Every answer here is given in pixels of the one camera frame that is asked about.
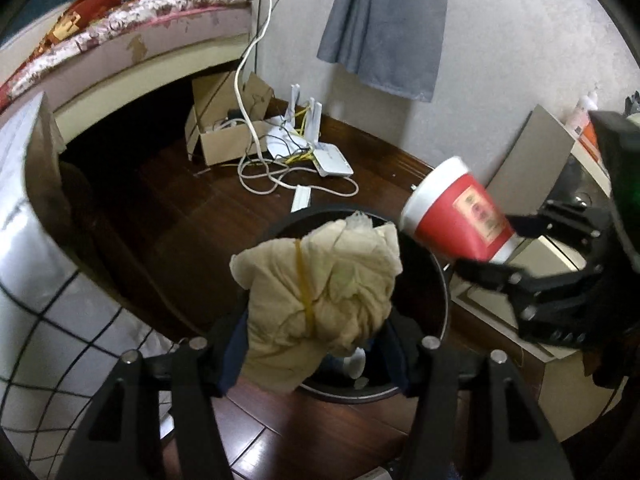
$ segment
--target white cup rim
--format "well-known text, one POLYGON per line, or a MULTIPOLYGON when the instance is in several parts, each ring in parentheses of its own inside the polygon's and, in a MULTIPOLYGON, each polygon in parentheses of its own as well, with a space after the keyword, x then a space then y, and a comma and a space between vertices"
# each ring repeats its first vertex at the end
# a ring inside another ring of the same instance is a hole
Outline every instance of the white cup rim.
POLYGON ((429 208, 451 184, 467 173, 469 168, 458 156, 452 156, 439 164, 424 178, 404 204, 400 213, 400 230, 412 236, 429 208))

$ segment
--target yellow rubber band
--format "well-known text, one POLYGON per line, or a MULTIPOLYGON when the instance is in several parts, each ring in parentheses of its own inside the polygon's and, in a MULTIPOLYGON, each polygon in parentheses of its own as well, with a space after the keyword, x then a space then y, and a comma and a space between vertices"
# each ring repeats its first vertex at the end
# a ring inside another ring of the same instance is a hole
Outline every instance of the yellow rubber band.
POLYGON ((305 261, 302 257, 300 240, 296 240, 296 267, 298 268, 298 286, 300 288, 300 301, 305 307, 306 327, 309 337, 316 334, 316 318, 314 317, 313 306, 311 305, 311 290, 307 281, 305 261))

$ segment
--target white power strip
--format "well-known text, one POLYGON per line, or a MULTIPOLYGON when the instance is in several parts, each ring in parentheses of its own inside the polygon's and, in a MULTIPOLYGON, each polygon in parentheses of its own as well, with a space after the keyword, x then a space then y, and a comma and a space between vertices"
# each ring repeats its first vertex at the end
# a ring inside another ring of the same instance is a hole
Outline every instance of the white power strip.
POLYGON ((296 192, 293 195, 293 204, 291 204, 291 212, 299 211, 309 207, 311 202, 311 188, 309 186, 296 186, 296 192))

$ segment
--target cloth bundle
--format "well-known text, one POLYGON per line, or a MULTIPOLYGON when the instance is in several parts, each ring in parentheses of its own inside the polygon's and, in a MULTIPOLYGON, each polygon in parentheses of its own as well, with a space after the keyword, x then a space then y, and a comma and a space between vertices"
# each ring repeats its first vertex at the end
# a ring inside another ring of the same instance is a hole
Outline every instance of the cloth bundle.
POLYGON ((264 389, 290 392, 327 353, 350 356, 375 336, 391 311, 402 263, 396 227, 374 228, 357 212, 302 240, 276 238, 245 250, 230 268, 250 290, 242 374, 264 389))

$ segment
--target white cable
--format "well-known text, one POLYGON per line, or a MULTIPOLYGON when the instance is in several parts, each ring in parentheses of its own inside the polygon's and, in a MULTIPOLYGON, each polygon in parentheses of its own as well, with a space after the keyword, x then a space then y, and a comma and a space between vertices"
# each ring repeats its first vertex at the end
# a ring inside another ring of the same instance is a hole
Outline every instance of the white cable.
MULTIPOLYGON (((269 28, 269 24, 271 23, 271 13, 273 12, 273 0, 269 0, 269 12, 267 13, 267 19, 264 22, 264 25, 262 26, 262 28, 260 29, 260 33, 258 34, 258 36, 255 37, 255 39, 249 44, 249 47, 247 48, 244 56, 242 57, 242 59, 240 60, 240 64, 238 65, 238 68, 236 69, 236 76, 234 77, 234 92, 236 94, 236 99, 238 100, 238 106, 240 108, 240 112, 242 114, 242 117, 244 117, 244 122, 246 123, 247 127, 249 128, 249 132, 251 133, 251 140, 249 143, 249 147, 247 149, 247 152, 249 152, 249 150, 251 150, 251 146, 253 143, 255 143, 256 145, 256 153, 257 153, 257 160, 264 166, 265 172, 261 173, 261 174, 257 174, 257 175, 245 175, 244 174, 244 168, 246 168, 248 165, 256 162, 256 159, 251 160, 250 157, 247 156, 247 154, 245 153, 242 158, 240 159, 240 162, 238 163, 238 178, 240 179, 240 184, 242 184, 242 187, 244 187, 247 191, 250 191, 251 193, 257 194, 257 195, 268 195, 270 193, 272 193, 273 191, 276 190, 276 188, 278 186, 282 186, 285 187, 286 189, 296 189, 296 186, 291 186, 290 184, 286 184, 285 182, 282 181, 282 179, 288 175, 289 173, 291 173, 292 171, 310 171, 311 173, 317 173, 316 170, 312 170, 311 168, 290 168, 289 166, 287 166, 286 164, 282 163, 282 162, 278 162, 277 160, 272 160, 269 158, 264 158, 262 156, 262 150, 260 149, 260 139, 258 138, 258 133, 255 131, 255 127, 251 122, 251 119, 249 118, 249 114, 247 113, 246 109, 244 108, 244 103, 242 102, 242 96, 240 95, 240 89, 239 89, 239 77, 240 77, 240 73, 242 72, 242 69, 244 68, 244 66, 246 65, 246 62, 249 58, 249 54, 251 54, 251 51, 254 49, 255 45, 258 44, 258 42, 264 38, 264 35, 267 32, 267 28, 269 28), (276 170, 276 171, 271 171, 269 169, 269 164, 276 164, 278 166, 282 166, 283 169, 282 170, 276 170), (261 178, 261 177, 267 177, 269 180, 271 180, 273 182, 273 187, 271 187, 271 189, 267 190, 267 191, 258 191, 255 189, 252 189, 251 187, 249 187, 244 180, 245 179, 253 179, 253 178, 261 178)), ((318 189, 321 191, 325 191, 327 193, 331 193, 337 196, 343 196, 343 197, 351 197, 351 196, 355 196, 360 188, 358 187, 358 184, 356 183, 356 181, 354 181, 351 178, 348 177, 344 177, 345 180, 348 180, 349 182, 351 182, 354 186, 355 186, 355 191, 353 191, 352 193, 340 193, 337 191, 334 191, 332 189, 327 189, 325 187, 321 187, 321 186, 309 186, 312 189, 318 189)))

